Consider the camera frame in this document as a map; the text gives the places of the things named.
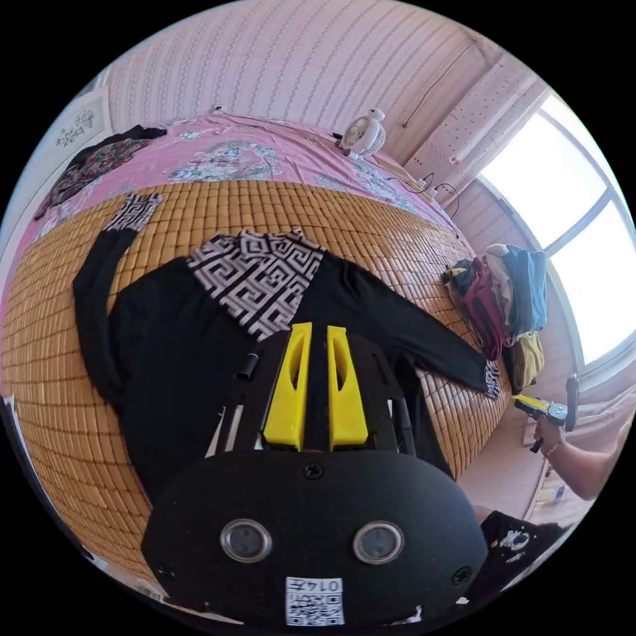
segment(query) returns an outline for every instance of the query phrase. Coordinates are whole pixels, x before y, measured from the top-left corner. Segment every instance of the blue clothing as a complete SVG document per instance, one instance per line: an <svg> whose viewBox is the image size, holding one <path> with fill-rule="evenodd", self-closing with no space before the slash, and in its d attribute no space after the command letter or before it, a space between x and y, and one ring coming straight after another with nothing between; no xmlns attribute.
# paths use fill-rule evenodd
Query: blue clothing
<svg viewBox="0 0 636 636"><path fill-rule="evenodd" d="M509 333L517 336L543 329L547 322L546 256L515 245L506 247L508 252L502 261L514 289Z"/></svg>

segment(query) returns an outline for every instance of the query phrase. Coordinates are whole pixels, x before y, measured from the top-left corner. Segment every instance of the small fan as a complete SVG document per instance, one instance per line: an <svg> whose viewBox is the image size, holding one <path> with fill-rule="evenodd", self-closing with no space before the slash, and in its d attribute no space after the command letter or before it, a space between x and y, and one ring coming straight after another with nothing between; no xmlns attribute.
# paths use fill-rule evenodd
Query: small fan
<svg viewBox="0 0 636 636"><path fill-rule="evenodd" d="M383 119L384 113L380 109L371 108L368 115L357 118L347 128L343 138L336 141L336 146L342 148L344 156L353 160L379 151L386 140L386 133L380 124Z"/></svg>

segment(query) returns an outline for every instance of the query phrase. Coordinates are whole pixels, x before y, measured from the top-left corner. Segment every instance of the black long-sleeve shirt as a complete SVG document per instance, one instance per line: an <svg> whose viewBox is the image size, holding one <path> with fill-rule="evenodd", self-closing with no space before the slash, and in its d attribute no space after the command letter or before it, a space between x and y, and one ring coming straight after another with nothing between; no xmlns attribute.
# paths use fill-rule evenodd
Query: black long-sleeve shirt
<svg viewBox="0 0 636 636"><path fill-rule="evenodd" d="M417 454L449 473L414 366L491 397L496 368L442 323L300 231L217 235L107 298L117 263L160 203L130 195L74 280L83 359L117 412L150 501L205 456L233 374L261 339L293 323L345 327L378 345L409 406Z"/></svg>

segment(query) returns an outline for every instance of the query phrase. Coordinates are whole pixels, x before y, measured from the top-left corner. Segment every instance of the hand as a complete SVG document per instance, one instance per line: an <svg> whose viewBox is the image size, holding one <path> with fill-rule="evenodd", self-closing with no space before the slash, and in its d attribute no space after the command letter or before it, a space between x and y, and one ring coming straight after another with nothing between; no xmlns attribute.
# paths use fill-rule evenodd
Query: hand
<svg viewBox="0 0 636 636"><path fill-rule="evenodd" d="M550 420L542 415L537 420L537 428L535 429L535 439L543 438L541 452L546 453L553 449L561 441L561 428L556 424L552 424Z"/></svg>

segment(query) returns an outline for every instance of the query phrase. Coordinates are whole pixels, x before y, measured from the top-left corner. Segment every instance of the floral bedsheet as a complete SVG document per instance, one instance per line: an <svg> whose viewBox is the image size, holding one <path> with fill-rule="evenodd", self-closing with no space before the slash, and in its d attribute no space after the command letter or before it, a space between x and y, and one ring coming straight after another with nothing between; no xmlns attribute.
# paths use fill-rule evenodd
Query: floral bedsheet
<svg viewBox="0 0 636 636"><path fill-rule="evenodd" d="M389 203L454 227L438 206L411 193L373 157L345 157L331 133L278 120L233 115L182 119L139 150L124 166L97 178L76 196L49 209L27 244L82 210L144 187L196 181L262 180L308 184ZM384 161L398 166L390 157Z"/></svg>

